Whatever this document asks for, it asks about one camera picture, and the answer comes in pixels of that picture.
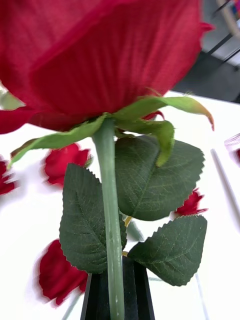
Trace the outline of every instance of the loose rose petal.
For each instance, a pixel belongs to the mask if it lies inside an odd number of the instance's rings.
[[[184,201],[183,206],[179,207],[175,213],[180,216],[189,216],[207,211],[207,209],[198,209],[199,202],[203,197],[199,194],[198,189],[194,189],[188,199]]]
[[[0,195],[5,195],[16,188],[16,181],[9,182],[12,177],[13,175],[7,172],[7,162],[0,156]]]
[[[44,159],[43,171],[52,185],[64,186],[64,176],[68,164],[84,167],[89,158],[89,150],[79,150],[76,143],[64,148],[51,150]]]
[[[1,184],[1,182],[0,182],[0,195],[8,194],[10,191],[12,191],[14,189],[15,189],[14,182],[4,183],[4,184]]]
[[[78,270],[66,260],[59,240],[53,241],[39,264],[38,283],[42,294],[60,305],[67,295],[77,287],[84,289],[88,274]]]

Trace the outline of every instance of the green stem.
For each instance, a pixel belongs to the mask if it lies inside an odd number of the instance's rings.
[[[114,120],[107,118],[94,134],[93,141],[101,171],[110,316],[111,320],[124,320],[122,243],[115,176],[114,134]]]

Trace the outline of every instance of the white table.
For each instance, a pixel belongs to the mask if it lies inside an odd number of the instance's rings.
[[[169,92],[168,96],[179,96]],[[163,108],[165,118],[175,126],[175,138],[195,145],[205,153],[205,168],[197,182],[205,194],[201,208],[208,220],[202,263],[198,276],[209,320],[240,319],[240,217],[235,213],[216,170],[211,148],[216,140],[225,140],[240,129],[240,106],[214,99],[195,97],[212,112],[215,133],[204,116],[188,114],[172,107]],[[0,136],[0,154],[9,159],[12,150],[25,141],[50,133],[50,130],[25,125],[18,131]],[[96,151],[91,139],[83,148]],[[0,318],[4,320],[60,320],[73,294],[60,307],[38,299],[33,288],[34,264],[42,250],[59,235],[62,215],[61,190],[44,183],[40,173],[45,150],[30,151],[14,164],[20,187],[0,198]],[[91,167],[99,172],[97,161]],[[145,236],[160,222],[139,221]],[[156,320],[208,320],[204,314],[199,288],[194,277],[185,287],[171,287],[164,282],[150,282]],[[69,320],[79,320],[83,297]]]

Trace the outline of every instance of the rose flower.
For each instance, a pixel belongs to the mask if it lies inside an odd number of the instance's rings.
[[[25,106],[0,133],[31,123],[67,131],[139,97],[164,95],[194,64],[200,0],[0,0],[0,80]]]

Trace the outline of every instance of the green leaf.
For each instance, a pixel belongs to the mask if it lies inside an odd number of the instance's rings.
[[[9,167],[16,161],[20,160],[26,152],[34,149],[60,149],[78,142],[87,137],[91,137],[102,125],[104,119],[108,116],[104,113],[95,121],[86,121],[68,132],[57,132],[45,135],[41,138],[33,139],[31,143],[26,142],[26,146],[19,147],[19,152],[11,159]]]
[[[136,120],[151,114],[159,108],[165,107],[166,104],[159,100],[158,96],[147,96],[138,101],[122,108],[118,112],[113,113],[113,117],[117,120]]]
[[[143,119],[132,121],[117,120],[116,125],[125,131],[155,136],[161,149],[156,160],[156,165],[158,167],[162,166],[170,157],[174,146],[174,126],[171,122],[149,121]]]
[[[5,92],[0,97],[0,105],[4,110],[15,110],[24,106],[24,103],[18,98],[14,97],[10,92]]]
[[[128,257],[172,286],[186,285],[199,268],[206,230],[203,216],[177,218],[136,244]]]
[[[145,221],[166,217],[182,206],[204,166],[200,149],[177,140],[161,167],[156,166],[159,145],[154,137],[122,138],[115,150],[119,209]]]
[[[172,106],[177,109],[208,117],[214,130],[214,119],[211,113],[198,101],[189,96],[177,96],[165,98],[162,96],[147,96],[124,107],[112,116],[117,120],[136,120],[165,106]]]
[[[127,243],[126,228],[119,215],[122,248]],[[87,169],[67,166],[63,187],[63,215],[60,243],[67,260],[88,273],[107,269],[106,231],[102,186]]]

